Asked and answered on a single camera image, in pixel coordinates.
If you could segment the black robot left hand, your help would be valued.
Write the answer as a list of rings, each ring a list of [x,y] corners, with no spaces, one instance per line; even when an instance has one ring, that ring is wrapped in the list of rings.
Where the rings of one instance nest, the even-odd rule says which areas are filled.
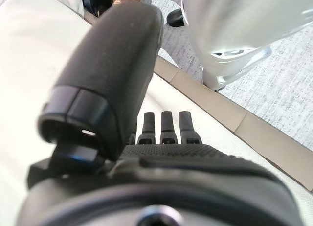
[[[260,165],[205,145],[190,112],[137,116],[153,76],[161,11],[111,8],[81,41],[38,118],[51,157],[30,166],[18,226],[301,226],[289,189]]]

